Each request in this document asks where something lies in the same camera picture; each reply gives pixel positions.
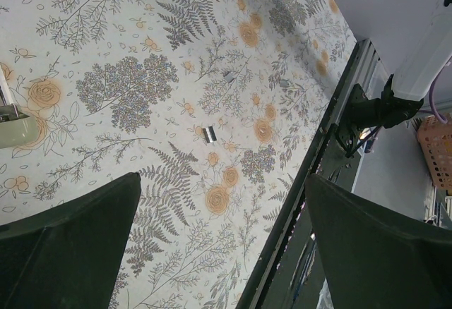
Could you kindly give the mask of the small removed staple piece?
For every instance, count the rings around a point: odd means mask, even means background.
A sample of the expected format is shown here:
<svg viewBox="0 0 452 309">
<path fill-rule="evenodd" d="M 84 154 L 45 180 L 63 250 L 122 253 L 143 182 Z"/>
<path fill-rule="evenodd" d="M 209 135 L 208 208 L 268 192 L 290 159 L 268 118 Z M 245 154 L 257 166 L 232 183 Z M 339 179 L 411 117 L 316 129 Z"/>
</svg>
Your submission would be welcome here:
<svg viewBox="0 0 452 309">
<path fill-rule="evenodd" d="M 223 73 L 223 79 L 226 83 L 230 84 L 231 82 L 234 81 L 235 76 L 234 76 L 234 72 L 231 71 L 225 71 Z"/>
</svg>

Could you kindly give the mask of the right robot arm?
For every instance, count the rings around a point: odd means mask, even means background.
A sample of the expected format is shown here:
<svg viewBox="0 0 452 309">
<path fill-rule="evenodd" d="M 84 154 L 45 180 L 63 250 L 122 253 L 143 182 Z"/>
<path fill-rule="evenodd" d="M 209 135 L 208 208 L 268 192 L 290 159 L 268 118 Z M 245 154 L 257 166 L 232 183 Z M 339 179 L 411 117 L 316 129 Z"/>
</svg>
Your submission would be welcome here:
<svg viewBox="0 0 452 309">
<path fill-rule="evenodd" d="M 346 157 L 353 156 L 381 128 L 392 128 L 413 118 L 429 97 L 429 113 L 442 123 L 448 119 L 434 104 L 434 87 L 443 69 L 451 61 L 451 0 L 439 0 L 428 28 L 413 53 L 409 54 L 398 70 L 389 76 L 381 96 L 359 101 L 349 98 L 339 130 L 352 129 L 371 132 L 362 140 L 354 135 L 348 139 L 337 136 Z"/>
</svg>

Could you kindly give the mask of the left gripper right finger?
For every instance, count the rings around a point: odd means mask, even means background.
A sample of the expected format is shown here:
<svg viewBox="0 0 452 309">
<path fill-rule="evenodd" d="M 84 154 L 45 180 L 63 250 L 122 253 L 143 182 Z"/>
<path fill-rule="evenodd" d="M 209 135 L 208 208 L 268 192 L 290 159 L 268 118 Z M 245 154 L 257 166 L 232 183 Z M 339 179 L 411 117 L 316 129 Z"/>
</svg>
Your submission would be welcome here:
<svg viewBox="0 0 452 309">
<path fill-rule="evenodd" d="M 334 308 L 451 307 L 451 231 L 317 174 L 305 195 Z"/>
</svg>

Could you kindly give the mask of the olive green stapler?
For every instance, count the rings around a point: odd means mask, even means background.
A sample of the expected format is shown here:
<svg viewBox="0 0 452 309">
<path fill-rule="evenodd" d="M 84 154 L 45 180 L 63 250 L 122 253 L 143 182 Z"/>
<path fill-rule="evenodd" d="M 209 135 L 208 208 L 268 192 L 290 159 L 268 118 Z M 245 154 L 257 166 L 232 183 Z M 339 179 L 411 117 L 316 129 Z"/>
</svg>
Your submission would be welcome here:
<svg viewBox="0 0 452 309">
<path fill-rule="evenodd" d="M 35 117 L 20 110 L 1 71 L 1 149 L 27 145 L 38 137 Z"/>
</svg>

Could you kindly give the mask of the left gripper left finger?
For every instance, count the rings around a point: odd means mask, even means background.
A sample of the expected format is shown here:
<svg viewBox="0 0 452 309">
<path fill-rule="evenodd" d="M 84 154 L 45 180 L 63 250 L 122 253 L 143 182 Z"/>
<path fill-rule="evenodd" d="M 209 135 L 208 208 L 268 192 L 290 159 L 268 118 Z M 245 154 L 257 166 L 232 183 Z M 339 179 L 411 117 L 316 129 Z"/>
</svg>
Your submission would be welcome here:
<svg viewBox="0 0 452 309">
<path fill-rule="evenodd" d="M 107 308 L 141 196 L 127 173 L 1 226 L 2 308 Z"/>
</svg>

